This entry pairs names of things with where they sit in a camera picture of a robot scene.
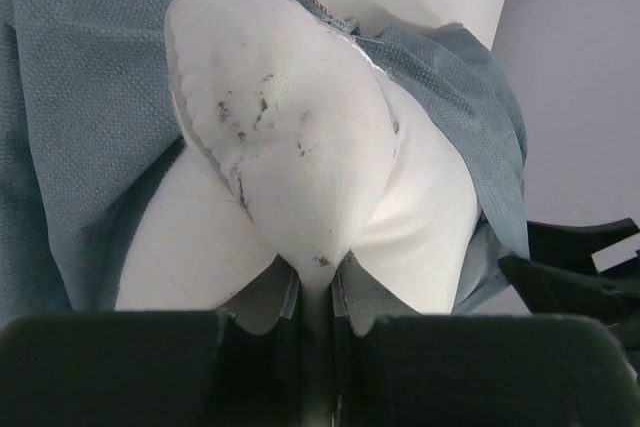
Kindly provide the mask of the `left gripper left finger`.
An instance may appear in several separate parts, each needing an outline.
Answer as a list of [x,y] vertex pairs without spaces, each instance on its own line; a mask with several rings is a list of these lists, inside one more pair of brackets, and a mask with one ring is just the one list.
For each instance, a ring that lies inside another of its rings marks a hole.
[[1,422],[296,426],[300,299],[278,259],[214,310],[15,320],[1,333]]

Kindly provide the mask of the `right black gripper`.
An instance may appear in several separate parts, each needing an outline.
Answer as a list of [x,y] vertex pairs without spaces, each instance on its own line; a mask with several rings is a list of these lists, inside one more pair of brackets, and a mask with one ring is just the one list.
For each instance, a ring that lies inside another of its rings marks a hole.
[[598,271],[592,255],[639,233],[630,219],[596,226],[528,223],[529,260],[498,261],[534,314],[581,315],[609,328],[624,348],[639,350],[639,258]]

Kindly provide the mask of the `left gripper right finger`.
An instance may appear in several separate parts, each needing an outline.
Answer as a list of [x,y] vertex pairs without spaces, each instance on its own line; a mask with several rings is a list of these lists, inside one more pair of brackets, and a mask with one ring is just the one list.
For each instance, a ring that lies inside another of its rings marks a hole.
[[402,312],[348,256],[332,286],[339,426],[635,426],[636,318]]

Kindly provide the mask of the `blue beige striped pillowcase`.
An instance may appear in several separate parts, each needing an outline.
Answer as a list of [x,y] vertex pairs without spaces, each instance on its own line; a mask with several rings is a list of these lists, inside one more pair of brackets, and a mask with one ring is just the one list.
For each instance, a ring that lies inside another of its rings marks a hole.
[[[131,230],[178,151],[170,1],[1,0],[3,323],[113,307]],[[455,26],[360,43],[461,153],[499,242],[527,255],[526,130],[490,52]]]

